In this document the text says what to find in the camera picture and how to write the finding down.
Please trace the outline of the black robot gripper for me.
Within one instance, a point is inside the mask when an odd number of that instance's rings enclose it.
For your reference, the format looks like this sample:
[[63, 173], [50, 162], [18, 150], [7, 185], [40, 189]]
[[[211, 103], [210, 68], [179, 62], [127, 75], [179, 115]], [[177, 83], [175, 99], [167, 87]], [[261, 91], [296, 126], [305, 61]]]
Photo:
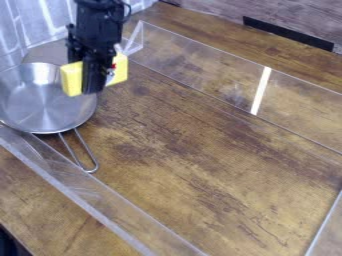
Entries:
[[67, 57], [74, 63], [83, 59], [82, 93], [103, 91], [122, 42], [126, 3], [122, 0], [74, 0], [76, 23], [67, 25]]

